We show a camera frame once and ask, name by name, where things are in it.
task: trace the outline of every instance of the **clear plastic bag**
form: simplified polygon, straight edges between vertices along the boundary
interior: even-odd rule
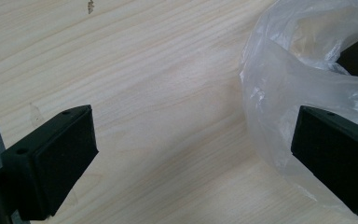
[[[358,124],[358,77],[335,63],[357,40],[358,0],[281,0],[259,19],[241,64],[244,109],[258,154],[304,194],[353,218],[290,147],[301,105]]]

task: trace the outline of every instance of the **screw hole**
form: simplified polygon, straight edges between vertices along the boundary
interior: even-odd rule
[[[28,152],[28,149],[26,149],[26,148],[20,148],[20,149],[17,149],[17,151],[16,151],[16,153],[18,155],[22,155],[22,154],[25,154],[27,152]]]

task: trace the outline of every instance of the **light wood surface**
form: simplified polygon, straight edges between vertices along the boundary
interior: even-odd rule
[[[91,104],[100,154],[43,223],[356,223],[256,155],[238,76],[273,0],[0,0],[6,147]]]

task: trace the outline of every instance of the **wooden table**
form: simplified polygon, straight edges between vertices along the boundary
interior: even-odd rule
[[[238,76],[273,0],[0,0],[0,131],[10,147],[92,105],[101,151],[43,223],[356,223],[256,155]]]

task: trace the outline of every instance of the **plastic bag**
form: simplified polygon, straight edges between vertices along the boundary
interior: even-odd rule
[[[358,0],[281,0],[259,19],[241,61],[244,109],[258,154],[304,194],[353,218],[290,148],[301,105],[358,124],[358,77],[335,63],[357,40]]]

